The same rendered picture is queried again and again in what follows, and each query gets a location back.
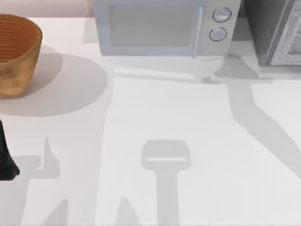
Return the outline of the microwave oven door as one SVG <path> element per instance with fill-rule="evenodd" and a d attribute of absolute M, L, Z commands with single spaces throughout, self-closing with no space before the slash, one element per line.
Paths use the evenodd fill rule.
<path fill-rule="evenodd" d="M 192 56 L 204 0 L 93 0 L 103 56 Z"/>

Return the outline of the pale microwave oven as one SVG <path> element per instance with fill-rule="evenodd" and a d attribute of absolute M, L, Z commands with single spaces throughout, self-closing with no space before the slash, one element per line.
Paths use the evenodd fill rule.
<path fill-rule="evenodd" d="M 241 0 L 204 0 L 204 11 L 197 56 L 223 56 L 229 51 L 234 28 L 236 25 Z M 217 23 L 213 19 L 213 12 L 218 8 L 229 8 L 231 18 L 224 23 Z M 227 37 L 219 42 L 210 40 L 211 30 L 222 27 L 227 31 Z"/>

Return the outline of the round microwave knob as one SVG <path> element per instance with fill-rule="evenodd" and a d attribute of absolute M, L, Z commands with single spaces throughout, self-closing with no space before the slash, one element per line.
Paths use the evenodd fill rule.
<path fill-rule="evenodd" d="M 213 19 L 217 23 L 224 23 L 231 18 L 231 10 L 229 8 L 218 8 L 213 12 Z"/>
<path fill-rule="evenodd" d="M 210 40 L 212 40 L 214 42 L 222 41 L 226 37 L 227 37 L 227 31 L 224 28 L 222 28 L 222 27 L 213 29 L 209 33 Z"/>

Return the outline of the brown woven basket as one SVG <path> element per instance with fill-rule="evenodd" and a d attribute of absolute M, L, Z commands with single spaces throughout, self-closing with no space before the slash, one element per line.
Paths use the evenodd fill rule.
<path fill-rule="evenodd" d="M 32 20 L 0 13 L 0 98 L 17 97 L 30 85 L 43 32 Z"/>

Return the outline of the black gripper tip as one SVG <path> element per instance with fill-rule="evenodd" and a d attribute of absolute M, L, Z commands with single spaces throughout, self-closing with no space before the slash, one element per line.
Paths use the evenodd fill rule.
<path fill-rule="evenodd" d="M 9 153 L 3 124 L 0 120 L 0 181 L 14 180 L 19 174 L 20 169 Z"/>

